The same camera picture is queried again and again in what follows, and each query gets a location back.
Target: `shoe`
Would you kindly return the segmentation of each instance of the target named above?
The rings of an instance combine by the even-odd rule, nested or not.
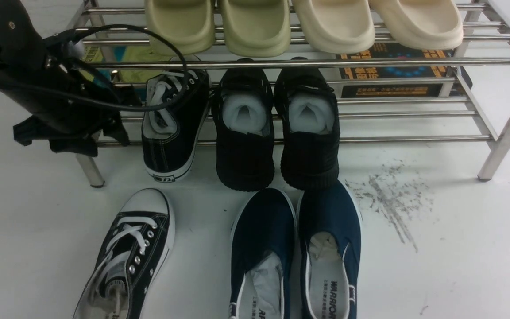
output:
[[[218,0],[218,6],[231,53],[275,57],[289,48],[289,0]]]
[[[215,0],[145,0],[147,27],[172,43],[182,54],[196,54],[214,45]],[[151,47],[163,56],[174,52],[155,38]]]
[[[288,319],[296,218],[289,197],[257,192],[231,230],[230,319]]]
[[[289,67],[279,74],[274,98],[285,136],[285,181],[300,190],[332,186],[340,173],[340,119],[333,89],[317,68]]]
[[[367,0],[292,0],[292,4],[314,49],[352,54],[369,49],[375,42]]]
[[[210,103],[218,132],[216,170],[221,182],[247,192],[269,186],[275,175],[275,130],[273,89],[265,72],[228,70]]]
[[[303,319],[357,317],[361,215],[356,204],[340,182],[300,198]]]
[[[413,49],[454,49],[464,23],[453,0],[370,0],[393,38]]]
[[[189,70],[190,81],[180,83],[184,73],[165,71],[147,81],[147,105],[170,101],[185,89],[180,103],[143,118],[143,155],[147,172],[156,181],[172,183],[184,178],[192,167],[200,129],[207,117],[210,77],[205,70]]]
[[[133,195],[113,220],[73,319],[138,319],[147,290],[174,244],[174,217],[162,192]]]

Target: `navy blue canvas shoe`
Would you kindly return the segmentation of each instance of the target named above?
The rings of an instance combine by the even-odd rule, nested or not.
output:
[[[303,319],[355,319],[361,219],[339,181],[306,191],[298,204]]]
[[[267,188],[239,212],[231,232],[230,319],[288,319],[295,211],[282,191]]]

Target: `black cable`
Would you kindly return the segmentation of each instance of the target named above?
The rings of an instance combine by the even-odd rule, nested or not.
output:
[[[82,60],[78,60],[77,58],[70,57],[70,58],[66,59],[66,61],[68,63],[71,63],[74,67],[77,67],[78,69],[84,70],[84,71],[88,72],[89,74],[91,74],[95,79],[97,79],[103,85],[105,85],[105,88],[109,91],[109,93],[111,93],[111,95],[115,98],[117,103],[121,103],[121,100],[122,100],[121,97],[117,93],[117,90],[113,86],[113,83],[109,79],[107,79],[107,77],[105,77],[105,75],[103,75],[101,72],[96,70],[91,65],[87,64],[86,62],[84,62]]]
[[[186,64],[186,59],[184,58],[184,55],[170,42],[166,41],[163,37],[160,35],[150,31],[146,30],[145,28],[131,26],[129,24],[108,24],[107,26],[102,27],[92,27],[89,28],[87,31],[79,32],[75,34],[71,41],[74,43],[79,42],[81,39],[86,38],[87,36],[93,35],[95,33],[109,30],[112,28],[127,28],[128,30],[134,30],[137,32],[144,33],[146,35],[149,35],[156,40],[162,42],[166,46],[168,46],[174,53],[176,53],[176,56],[180,59],[182,62],[182,70],[184,71],[184,78],[182,79],[182,83],[184,83],[185,86],[186,83],[190,80],[190,73],[188,73],[188,65]],[[180,101],[186,94],[186,90],[182,89],[180,92],[176,94],[176,96],[171,99],[170,101],[165,101],[162,104],[159,105],[150,105],[148,107],[142,107],[142,106],[131,106],[131,105],[122,105],[117,103],[107,103],[105,101],[100,101],[96,99],[91,99],[88,97],[81,97],[79,95],[75,95],[72,93],[66,93],[63,91],[59,91],[58,89],[48,89],[46,87],[42,86],[36,86],[36,85],[30,85],[30,84],[24,84],[20,82],[12,82],[12,81],[5,81],[0,80],[0,87],[2,89],[22,89],[25,91],[33,92],[33,93],[40,93],[43,95],[48,95],[50,97],[58,97],[67,99],[69,101],[77,102],[77,103],[83,103],[85,105],[97,107],[100,109],[109,109],[112,111],[126,111],[126,112],[149,112],[149,111],[158,111],[160,109],[166,109],[167,107],[170,107]]]

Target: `beige slide sandal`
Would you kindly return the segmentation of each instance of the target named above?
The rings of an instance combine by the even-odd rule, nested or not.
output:
[[[292,0],[306,40],[328,53],[358,53],[375,42],[367,0]]]
[[[274,57],[290,45],[288,0],[218,0],[224,38],[232,53]]]
[[[397,42],[413,49],[457,48],[464,26],[453,0],[370,0]]]
[[[147,27],[182,54],[199,53],[215,42],[214,5],[215,0],[145,0]],[[156,52],[174,56],[162,42],[150,41]]]

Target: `shoe rack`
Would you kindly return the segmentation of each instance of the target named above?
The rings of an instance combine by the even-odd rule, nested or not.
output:
[[[504,14],[498,10],[492,0],[472,0],[469,4],[458,4],[461,12],[466,12],[464,28],[465,38],[463,44],[456,49],[455,56],[452,58],[441,59],[409,59],[399,60],[397,58],[372,58],[370,60],[267,60],[267,61],[197,61],[189,62],[190,69],[208,69],[208,70],[223,70],[233,67],[262,67],[264,69],[280,69],[283,67],[297,67],[297,66],[313,66],[322,69],[341,67],[404,67],[404,66],[451,66],[445,78],[397,78],[397,79],[367,79],[367,80],[334,80],[329,81],[332,85],[382,85],[382,84],[434,84],[441,83],[443,88],[439,97],[367,97],[367,98],[352,98],[352,99],[339,99],[340,105],[340,119],[342,121],[347,119],[409,119],[409,118],[458,118],[458,117],[471,117],[474,124],[479,129],[479,135],[446,135],[446,136],[386,136],[386,137],[352,137],[344,136],[340,142],[342,145],[357,144],[357,143],[451,143],[451,142],[483,142],[487,143],[491,152],[483,164],[478,177],[482,181],[491,180],[494,173],[498,169],[502,160],[510,149],[510,118],[500,134],[496,133],[483,113],[482,107],[474,97],[468,84],[463,78],[460,66],[489,66],[489,65],[510,65],[510,57],[464,57],[466,49],[471,42],[508,42],[510,45],[510,22],[504,18]],[[488,21],[480,22],[481,15],[487,17]],[[83,0],[83,4],[73,17],[70,28],[77,28],[84,30],[88,26],[102,26],[104,25],[104,16],[108,15],[131,15],[137,17],[144,24],[144,8],[108,8],[102,7],[98,4],[97,0]],[[393,38],[388,31],[384,29],[384,24],[376,23],[376,42],[394,42]],[[489,34],[482,34],[475,30],[485,30]],[[498,30],[498,33],[489,32],[489,30]],[[216,25],[216,33],[223,32],[222,25]],[[301,32],[301,27],[298,24],[291,26],[291,32]],[[113,54],[112,47],[115,46],[132,46],[132,45],[148,45],[148,39],[136,38],[135,34],[131,31],[119,28],[109,30],[97,34],[93,39],[85,39],[85,45],[100,47],[105,62],[93,63],[93,66],[98,69],[105,69],[115,73],[119,70],[167,70],[167,69],[180,69],[182,65],[178,62],[116,62],[115,55]],[[296,45],[306,44],[306,40],[302,36],[293,36],[291,38],[291,48]],[[215,45],[225,45],[223,39],[218,39]],[[125,83],[122,79],[118,78],[116,85],[127,86],[132,83]],[[465,95],[461,97],[450,97],[452,86],[459,84],[465,90]],[[367,113],[349,112],[351,108],[346,108],[347,105],[390,105],[393,103],[409,104],[409,105],[433,105],[430,111],[377,111]],[[465,105],[463,111],[438,111],[437,105],[442,103],[461,103]],[[125,123],[140,123],[143,116],[136,114],[124,116]],[[118,143],[111,141],[100,141],[98,139],[99,147],[102,148],[116,148],[121,147]],[[276,140],[276,144],[281,144],[282,140]],[[131,146],[140,145],[141,141],[132,141]],[[199,145],[215,146],[215,140],[200,140]],[[101,187],[104,185],[104,179],[101,176],[97,165],[93,158],[86,156],[77,156],[77,160],[89,179],[89,183],[93,187]]]

